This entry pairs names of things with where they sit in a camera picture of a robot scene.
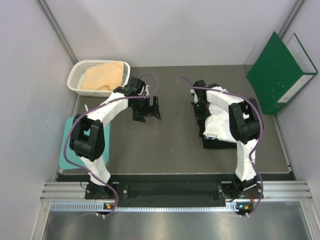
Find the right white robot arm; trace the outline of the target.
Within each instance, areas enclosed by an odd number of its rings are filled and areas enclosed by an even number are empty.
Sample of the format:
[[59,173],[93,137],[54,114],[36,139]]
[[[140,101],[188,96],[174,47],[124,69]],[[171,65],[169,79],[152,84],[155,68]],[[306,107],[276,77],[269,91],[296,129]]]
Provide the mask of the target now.
[[263,123],[254,98],[243,99],[218,84],[198,80],[190,91],[205,149],[236,149],[232,199],[245,198],[257,186],[256,147]]

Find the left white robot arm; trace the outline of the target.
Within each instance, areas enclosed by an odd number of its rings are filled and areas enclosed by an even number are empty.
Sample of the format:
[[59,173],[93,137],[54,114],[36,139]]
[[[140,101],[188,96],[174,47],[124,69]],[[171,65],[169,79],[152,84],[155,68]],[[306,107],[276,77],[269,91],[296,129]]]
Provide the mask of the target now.
[[81,159],[90,176],[87,191],[105,199],[114,191],[113,185],[108,183],[111,174],[103,159],[105,126],[128,108],[132,109],[134,121],[144,123],[147,117],[161,119],[159,98],[154,92],[149,92],[143,80],[133,77],[125,86],[116,87],[99,106],[76,115],[66,137],[65,147]]

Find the black t-shirt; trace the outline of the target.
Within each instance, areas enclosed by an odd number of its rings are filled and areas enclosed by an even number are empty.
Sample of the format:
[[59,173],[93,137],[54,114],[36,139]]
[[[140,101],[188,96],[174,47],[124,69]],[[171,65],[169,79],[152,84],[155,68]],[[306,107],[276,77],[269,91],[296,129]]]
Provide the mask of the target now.
[[236,143],[217,140],[215,138],[205,137],[203,135],[205,131],[205,121],[210,116],[210,112],[208,110],[198,110],[194,109],[194,114],[196,118],[197,125],[199,127],[199,137],[202,140],[202,145],[204,149],[235,149]]

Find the white daisy print t-shirt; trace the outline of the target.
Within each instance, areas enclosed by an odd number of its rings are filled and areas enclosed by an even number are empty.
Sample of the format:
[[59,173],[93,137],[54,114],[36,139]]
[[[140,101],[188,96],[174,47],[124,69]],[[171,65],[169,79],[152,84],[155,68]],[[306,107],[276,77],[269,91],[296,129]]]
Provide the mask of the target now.
[[204,121],[202,135],[208,140],[236,143],[230,132],[229,114],[213,103],[209,105],[208,110],[210,116]]

